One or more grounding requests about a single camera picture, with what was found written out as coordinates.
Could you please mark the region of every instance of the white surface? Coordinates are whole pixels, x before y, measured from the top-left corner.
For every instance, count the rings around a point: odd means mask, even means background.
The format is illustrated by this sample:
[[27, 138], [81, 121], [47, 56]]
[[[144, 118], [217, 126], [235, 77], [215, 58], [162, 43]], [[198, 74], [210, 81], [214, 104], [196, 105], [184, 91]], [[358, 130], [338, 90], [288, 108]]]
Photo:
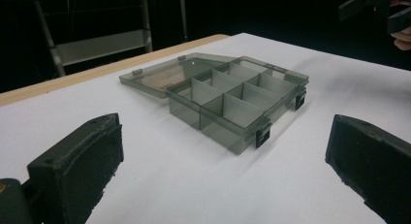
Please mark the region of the white surface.
[[[169, 114], [119, 76], [190, 52], [247, 55], [310, 76], [306, 104], [279, 138], [240, 156]], [[247, 34], [0, 107], [0, 177], [85, 121], [118, 112], [125, 161], [87, 223], [384, 223], [325, 153], [337, 113], [411, 142], [411, 73]]]

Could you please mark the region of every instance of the table edge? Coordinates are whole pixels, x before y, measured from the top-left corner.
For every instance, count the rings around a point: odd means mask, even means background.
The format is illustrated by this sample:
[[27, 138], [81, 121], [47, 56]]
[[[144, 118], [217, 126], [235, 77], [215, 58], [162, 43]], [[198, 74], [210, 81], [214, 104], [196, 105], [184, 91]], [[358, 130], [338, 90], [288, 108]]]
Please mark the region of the table edge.
[[17, 101], [28, 99], [34, 96], [45, 94], [50, 91], [57, 90], [66, 86], [105, 76], [133, 66], [138, 66], [143, 63], [147, 63], [149, 61], [156, 60], [158, 58], [178, 53], [190, 48], [195, 48], [208, 43], [223, 40], [228, 37], [230, 36], [224, 34], [216, 34], [191, 42], [183, 43], [177, 46], [159, 49], [153, 52], [145, 53], [139, 56], [131, 57], [118, 62], [75, 73], [70, 76], [57, 78], [55, 80], [48, 80], [41, 83], [25, 86], [16, 90], [0, 93], [0, 107]]

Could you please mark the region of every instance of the box lid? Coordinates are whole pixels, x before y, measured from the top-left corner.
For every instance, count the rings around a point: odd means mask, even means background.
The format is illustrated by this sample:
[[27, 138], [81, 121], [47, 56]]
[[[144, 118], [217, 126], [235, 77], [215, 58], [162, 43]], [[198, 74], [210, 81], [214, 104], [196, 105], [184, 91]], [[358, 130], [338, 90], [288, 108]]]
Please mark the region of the box lid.
[[120, 81], [123, 84], [164, 99], [167, 98], [167, 88], [169, 86], [234, 59], [234, 57], [222, 55], [191, 53], [122, 75]]

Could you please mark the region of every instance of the plastic organizer box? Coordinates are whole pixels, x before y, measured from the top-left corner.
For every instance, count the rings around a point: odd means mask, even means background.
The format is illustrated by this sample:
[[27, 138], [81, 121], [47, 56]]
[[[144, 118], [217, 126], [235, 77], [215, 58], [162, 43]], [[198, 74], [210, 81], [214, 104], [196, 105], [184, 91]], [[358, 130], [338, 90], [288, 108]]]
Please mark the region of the plastic organizer box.
[[304, 103], [308, 76], [247, 56], [192, 53], [120, 76], [122, 83], [169, 98], [170, 113], [241, 154], [261, 146], [271, 125]]

